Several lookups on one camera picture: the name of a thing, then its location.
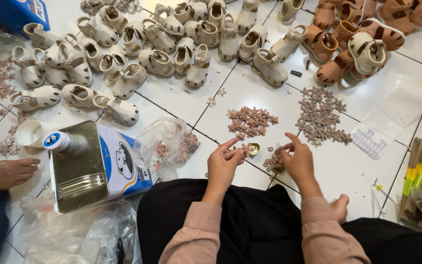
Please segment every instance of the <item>bare foot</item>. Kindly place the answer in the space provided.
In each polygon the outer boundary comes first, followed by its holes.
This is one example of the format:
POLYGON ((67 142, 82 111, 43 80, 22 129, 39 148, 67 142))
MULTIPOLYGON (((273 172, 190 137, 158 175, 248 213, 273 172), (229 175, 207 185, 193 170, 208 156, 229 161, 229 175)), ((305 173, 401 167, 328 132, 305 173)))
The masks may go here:
POLYGON ((341 225, 346 222, 346 216, 348 215, 348 195, 342 194, 339 198, 331 205, 331 209, 336 215, 338 223, 341 225))

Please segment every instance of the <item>glue container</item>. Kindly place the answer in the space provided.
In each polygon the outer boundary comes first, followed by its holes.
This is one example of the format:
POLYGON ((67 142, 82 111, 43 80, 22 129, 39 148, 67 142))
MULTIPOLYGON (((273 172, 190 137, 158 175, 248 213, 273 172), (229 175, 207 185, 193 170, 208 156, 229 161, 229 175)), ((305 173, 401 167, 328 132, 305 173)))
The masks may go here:
POLYGON ((50 131, 43 147, 50 150, 55 211, 66 214, 152 187, 149 169, 132 159, 135 140, 85 121, 50 131))

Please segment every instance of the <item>pink long-sleeve shirt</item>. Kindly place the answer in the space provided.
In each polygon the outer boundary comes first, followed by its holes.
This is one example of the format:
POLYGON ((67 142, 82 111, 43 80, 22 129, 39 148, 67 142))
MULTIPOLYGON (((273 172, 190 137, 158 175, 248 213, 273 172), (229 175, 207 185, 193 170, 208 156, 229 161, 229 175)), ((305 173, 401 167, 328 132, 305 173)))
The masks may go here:
MULTIPOLYGON (((216 263, 222 208, 192 202, 182 229, 162 252, 159 264, 216 263)), ((368 264, 358 241, 343 231, 323 197, 302 200, 302 252, 306 264, 368 264)))

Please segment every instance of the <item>small metal lid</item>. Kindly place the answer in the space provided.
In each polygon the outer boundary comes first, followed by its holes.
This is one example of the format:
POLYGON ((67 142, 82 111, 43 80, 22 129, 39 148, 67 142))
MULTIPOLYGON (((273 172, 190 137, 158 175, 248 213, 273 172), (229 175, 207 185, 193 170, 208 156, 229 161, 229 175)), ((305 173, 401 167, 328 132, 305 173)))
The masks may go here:
POLYGON ((68 146, 69 139, 64 132, 50 131, 44 136, 43 147, 52 151, 62 151, 68 146))

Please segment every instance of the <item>person's right hand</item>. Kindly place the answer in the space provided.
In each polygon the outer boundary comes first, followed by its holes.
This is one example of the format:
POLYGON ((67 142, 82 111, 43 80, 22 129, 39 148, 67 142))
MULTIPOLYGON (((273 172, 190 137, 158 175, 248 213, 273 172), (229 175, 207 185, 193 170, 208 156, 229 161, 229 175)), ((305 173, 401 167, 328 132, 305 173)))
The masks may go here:
POLYGON ((302 144, 296 135, 287 132, 285 135, 292 140, 292 143, 286 144, 283 149, 289 149, 294 154, 291 155, 285 151, 281 152, 284 166, 297 184, 302 198, 323 196, 320 186, 315 180, 312 151, 310 151, 307 144, 302 144))
POLYGON ((0 190, 7 190, 25 183, 38 170, 39 159, 20 159, 0 161, 0 190))

